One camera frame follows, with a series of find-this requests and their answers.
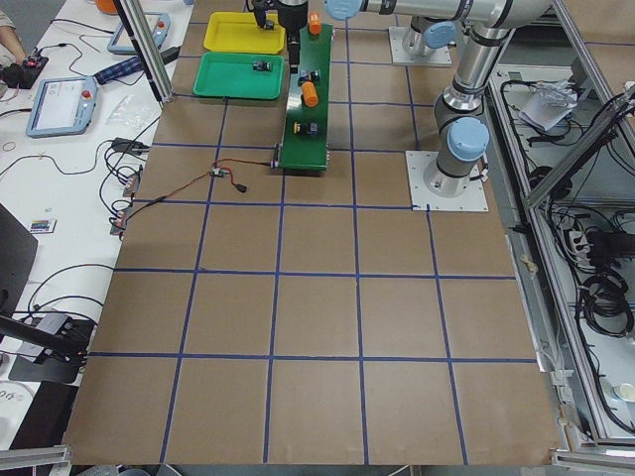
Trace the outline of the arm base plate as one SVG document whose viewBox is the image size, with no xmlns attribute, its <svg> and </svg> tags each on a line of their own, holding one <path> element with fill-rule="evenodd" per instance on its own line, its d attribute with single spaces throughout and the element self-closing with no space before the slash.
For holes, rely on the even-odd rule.
<svg viewBox="0 0 635 476">
<path fill-rule="evenodd" d="M 428 47 L 423 35 L 410 27 L 390 27 L 389 41 L 392 63 L 404 66 L 450 67 L 452 64 L 448 46 L 438 49 Z"/>
<path fill-rule="evenodd" d="M 463 178 L 438 168 L 436 151 L 407 151 L 406 169 L 412 208 L 416 211 L 487 212 L 483 179 L 477 165 Z"/>
</svg>

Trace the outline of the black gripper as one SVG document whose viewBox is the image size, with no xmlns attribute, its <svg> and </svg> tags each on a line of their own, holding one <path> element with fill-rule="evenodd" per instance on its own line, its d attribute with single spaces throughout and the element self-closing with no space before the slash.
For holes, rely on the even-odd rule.
<svg viewBox="0 0 635 476">
<path fill-rule="evenodd" d="M 301 61 L 301 30 L 308 23 L 308 0 L 279 0 L 279 23 L 288 37 L 288 56 L 290 73 L 299 71 Z"/>
</svg>

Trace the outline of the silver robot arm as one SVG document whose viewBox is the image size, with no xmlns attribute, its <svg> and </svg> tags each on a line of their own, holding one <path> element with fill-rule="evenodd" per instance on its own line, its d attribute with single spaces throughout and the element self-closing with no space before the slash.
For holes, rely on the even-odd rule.
<svg viewBox="0 0 635 476">
<path fill-rule="evenodd" d="M 549 1 L 326 1 L 328 15 L 347 20 L 359 12 L 379 15 L 409 15 L 435 19 L 471 21 L 482 38 L 507 43 L 507 35 L 542 16 L 551 6 Z M 471 39 L 465 47 L 457 73 L 459 80 L 475 85 L 487 79 L 495 67 L 504 45 L 486 47 Z"/>
<path fill-rule="evenodd" d="M 485 86 L 511 35 L 510 29 L 473 25 L 452 82 L 437 99 L 434 112 L 441 149 L 426 168 L 425 181 L 438 196 L 463 194 L 472 168 L 488 148 L 490 133 L 478 111 Z"/>
</svg>

